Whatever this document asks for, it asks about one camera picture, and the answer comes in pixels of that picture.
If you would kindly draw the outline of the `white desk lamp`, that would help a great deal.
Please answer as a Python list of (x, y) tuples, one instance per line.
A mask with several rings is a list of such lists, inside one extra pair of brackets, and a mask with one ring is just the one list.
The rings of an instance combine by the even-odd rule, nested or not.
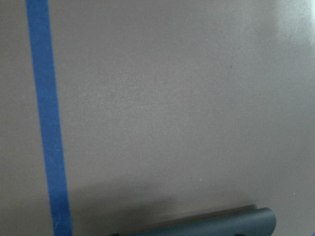
[(153, 229), (132, 236), (270, 236), (276, 227), (270, 208), (259, 208), (224, 216)]

